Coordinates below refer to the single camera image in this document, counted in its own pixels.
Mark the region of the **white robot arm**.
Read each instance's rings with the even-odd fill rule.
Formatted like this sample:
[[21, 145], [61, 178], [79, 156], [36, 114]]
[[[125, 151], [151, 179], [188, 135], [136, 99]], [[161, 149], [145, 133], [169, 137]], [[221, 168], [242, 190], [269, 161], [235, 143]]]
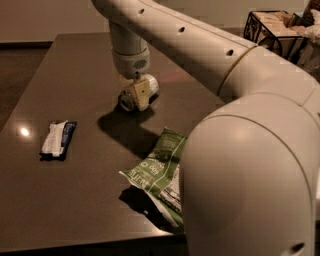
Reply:
[[224, 100], [184, 147], [191, 256], [314, 256], [318, 82], [269, 50], [154, 0], [92, 0], [121, 57], [149, 43]]

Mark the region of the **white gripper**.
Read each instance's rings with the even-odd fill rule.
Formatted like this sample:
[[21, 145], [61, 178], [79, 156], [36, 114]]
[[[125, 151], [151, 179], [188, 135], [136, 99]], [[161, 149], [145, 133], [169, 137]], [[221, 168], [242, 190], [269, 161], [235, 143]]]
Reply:
[[[148, 48], [134, 55], [120, 54], [112, 51], [112, 57], [117, 71], [127, 80], [145, 74], [150, 67], [150, 51]], [[132, 90], [138, 110], [144, 111], [149, 105], [149, 81], [146, 78], [135, 81]]]

